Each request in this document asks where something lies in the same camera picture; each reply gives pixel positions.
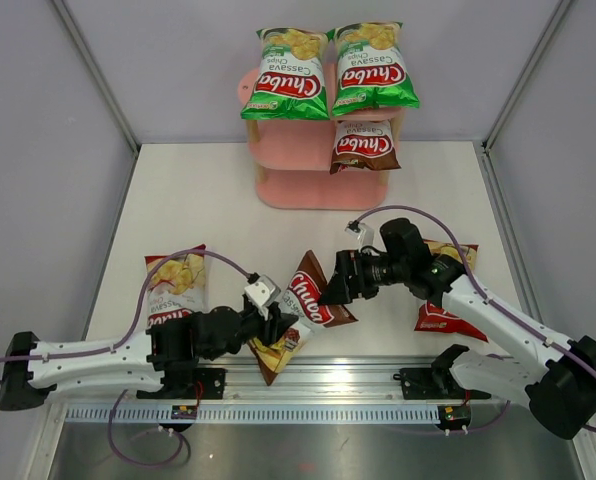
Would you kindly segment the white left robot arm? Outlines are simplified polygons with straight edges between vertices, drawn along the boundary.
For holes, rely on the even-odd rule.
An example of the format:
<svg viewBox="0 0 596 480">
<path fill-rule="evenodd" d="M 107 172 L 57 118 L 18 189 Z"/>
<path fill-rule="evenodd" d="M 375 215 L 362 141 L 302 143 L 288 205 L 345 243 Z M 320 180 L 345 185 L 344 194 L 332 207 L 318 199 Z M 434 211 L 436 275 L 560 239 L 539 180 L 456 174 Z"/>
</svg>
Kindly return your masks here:
<svg viewBox="0 0 596 480">
<path fill-rule="evenodd" d="M 0 411 L 22 411 L 69 397 L 104 397 L 135 391 L 139 399 L 200 396 L 212 382 L 200 361 L 235 354 L 257 338 L 277 342 L 297 322 L 272 303 L 264 318 L 250 302 L 167 320 L 114 342 L 42 342 L 32 332 L 12 338 L 0 384 Z"/>
</svg>

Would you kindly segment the brown Chuba barbeque chips bag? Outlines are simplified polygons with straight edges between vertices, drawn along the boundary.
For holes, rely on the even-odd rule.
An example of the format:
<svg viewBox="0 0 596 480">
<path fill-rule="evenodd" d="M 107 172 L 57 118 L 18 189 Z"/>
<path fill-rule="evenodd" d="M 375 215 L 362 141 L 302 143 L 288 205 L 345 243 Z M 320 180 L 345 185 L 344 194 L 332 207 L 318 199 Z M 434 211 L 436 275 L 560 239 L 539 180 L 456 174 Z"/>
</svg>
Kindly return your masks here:
<svg viewBox="0 0 596 480">
<path fill-rule="evenodd" d="M 336 125 L 329 173 L 347 169 L 400 169 L 391 122 L 342 121 Z"/>
</svg>

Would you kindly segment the green Chuba chips bag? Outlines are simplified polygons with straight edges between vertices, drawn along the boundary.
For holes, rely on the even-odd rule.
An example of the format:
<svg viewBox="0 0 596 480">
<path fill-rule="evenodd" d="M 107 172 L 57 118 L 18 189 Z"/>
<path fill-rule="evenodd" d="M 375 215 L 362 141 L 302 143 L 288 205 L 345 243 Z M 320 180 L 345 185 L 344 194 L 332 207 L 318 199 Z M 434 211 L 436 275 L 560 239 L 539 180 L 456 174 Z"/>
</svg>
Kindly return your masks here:
<svg viewBox="0 0 596 480">
<path fill-rule="evenodd" d="M 420 106 L 399 46 L 401 30 L 400 22 L 370 21 L 327 33 L 336 50 L 334 116 Z"/>
<path fill-rule="evenodd" d="M 327 120 L 323 57 L 328 36 L 294 27 L 265 28 L 257 35 L 261 61 L 241 118 Z"/>
</svg>

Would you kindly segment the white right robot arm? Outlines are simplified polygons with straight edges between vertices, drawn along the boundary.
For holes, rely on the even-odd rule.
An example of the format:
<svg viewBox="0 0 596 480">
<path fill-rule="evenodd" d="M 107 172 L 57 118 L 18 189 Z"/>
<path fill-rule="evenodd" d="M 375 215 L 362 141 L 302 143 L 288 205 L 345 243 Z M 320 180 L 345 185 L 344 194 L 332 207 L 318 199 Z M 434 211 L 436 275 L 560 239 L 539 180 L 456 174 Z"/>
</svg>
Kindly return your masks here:
<svg viewBox="0 0 596 480">
<path fill-rule="evenodd" d="M 508 355 L 496 359 L 451 346 L 432 366 L 438 393 L 480 391 L 516 403 L 566 440 L 589 429 L 596 414 L 596 340 L 573 340 L 514 309 L 482 285 L 465 256 L 431 253 L 406 218 L 384 223 L 380 235 L 383 250 L 363 244 L 337 252 L 320 304 L 347 305 L 374 298 L 383 286 L 402 285 L 467 321 Z"/>
</svg>

